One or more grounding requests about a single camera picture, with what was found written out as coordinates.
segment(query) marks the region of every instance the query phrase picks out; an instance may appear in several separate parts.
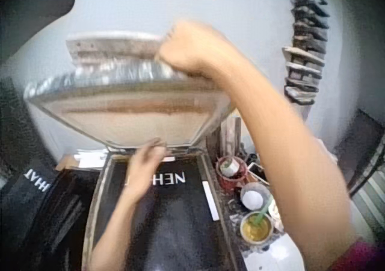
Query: white tape strip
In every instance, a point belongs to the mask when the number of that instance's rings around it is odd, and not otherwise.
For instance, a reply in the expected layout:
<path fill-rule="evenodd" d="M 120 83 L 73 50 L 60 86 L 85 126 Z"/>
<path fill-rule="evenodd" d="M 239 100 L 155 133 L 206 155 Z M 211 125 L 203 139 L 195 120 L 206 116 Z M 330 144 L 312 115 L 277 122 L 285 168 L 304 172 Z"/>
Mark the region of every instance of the white tape strip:
<path fill-rule="evenodd" d="M 219 220 L 218 210 L 217 210 L 217 207 L 215 206 L 214 198 L 212 197 L 209 182 L 203 181 L 202 184 L 203 184 L 203 189 L 205 190 L 207 203 L 209 204 L 212 220 L 218 221 Z"/>

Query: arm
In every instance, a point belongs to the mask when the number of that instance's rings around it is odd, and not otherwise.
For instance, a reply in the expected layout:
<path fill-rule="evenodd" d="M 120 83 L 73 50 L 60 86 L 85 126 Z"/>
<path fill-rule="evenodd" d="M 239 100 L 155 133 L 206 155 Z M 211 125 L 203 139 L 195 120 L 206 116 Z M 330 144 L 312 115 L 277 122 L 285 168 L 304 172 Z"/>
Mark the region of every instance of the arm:
<path fill-rule="evenodd" d="M 260 154 L 285 230 L 309 270 L 329 267 L 356 239 L 349 197 L 340 170 L 286 99 L 205 25 L 178 23 L 159 56 L 213 79 L 229 94 Z"/>
<path fill-rule="evenodd" d="M 124 269 L 135 207 L 150 187 L 152 176 L 164 154 L 165 147 L 159 145 L 159 140 L 154 140 L 131 158 L 126 185 L 105 232 L 92 252 L 91 271 Z"/>

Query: red container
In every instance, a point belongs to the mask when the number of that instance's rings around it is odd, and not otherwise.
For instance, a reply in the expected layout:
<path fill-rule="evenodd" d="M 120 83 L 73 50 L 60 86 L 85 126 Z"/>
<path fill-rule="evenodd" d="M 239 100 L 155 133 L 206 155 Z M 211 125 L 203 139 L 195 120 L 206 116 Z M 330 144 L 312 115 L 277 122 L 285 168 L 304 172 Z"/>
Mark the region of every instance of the red container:
<path fill-rule="evenodd" d="M 229 157 L 222 157 L 217 161 L 217 164 L 215 165 L 215 171 L 217 172 L 219 185 L 223 188 L 223 190 L 227 192 L 231 192 L 232 190 L 234 190 L 234 188 L 238 183 L 240 183 L 241 185 L 244 185 L 244 181 L 247 176 L 247 166 L 246 166 L 246 163 L 241 158 L 232 157 L 239 163 L 239 171 L 237 174 L 241 174 L 241 176 L 237 179 L 227 178 L 222 175 L 222 172 L 220 170 L 220 165 L 226 158 L 229 158 Z"/>

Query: hand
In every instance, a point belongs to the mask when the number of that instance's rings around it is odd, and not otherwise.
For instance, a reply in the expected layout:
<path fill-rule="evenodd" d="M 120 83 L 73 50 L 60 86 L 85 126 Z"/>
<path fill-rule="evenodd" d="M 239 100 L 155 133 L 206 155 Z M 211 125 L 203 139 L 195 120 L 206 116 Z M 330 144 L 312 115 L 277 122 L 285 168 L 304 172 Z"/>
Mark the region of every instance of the hand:
<path fill-rule="evenodd" d="M 230 42 L 210 26 L 180 21 L 168 34 L 158 55 L 176 69 L 209 78 L 218 58 L 232 48 Z"/>
<path fill-rule="evenodd" d="M 155 139 L 141 147 L 130 159 L 124 192 L 137 203 L 149 189 L 152 176 L 165 155 L 165 146 Z"/>

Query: pink sleeve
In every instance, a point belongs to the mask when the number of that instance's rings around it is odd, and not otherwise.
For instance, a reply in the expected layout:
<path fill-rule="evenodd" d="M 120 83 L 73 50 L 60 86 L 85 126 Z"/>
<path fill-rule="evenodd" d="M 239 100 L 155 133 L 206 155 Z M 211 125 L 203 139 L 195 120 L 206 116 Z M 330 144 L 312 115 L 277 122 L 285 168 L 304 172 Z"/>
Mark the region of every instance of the pink sleeve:
<path fill-rule="evenodd" d="M 333 265 L 331 271 L 367 270 L 368 264 L 377 259 L 376 249 L 362 241 L 355 242 Z"/>

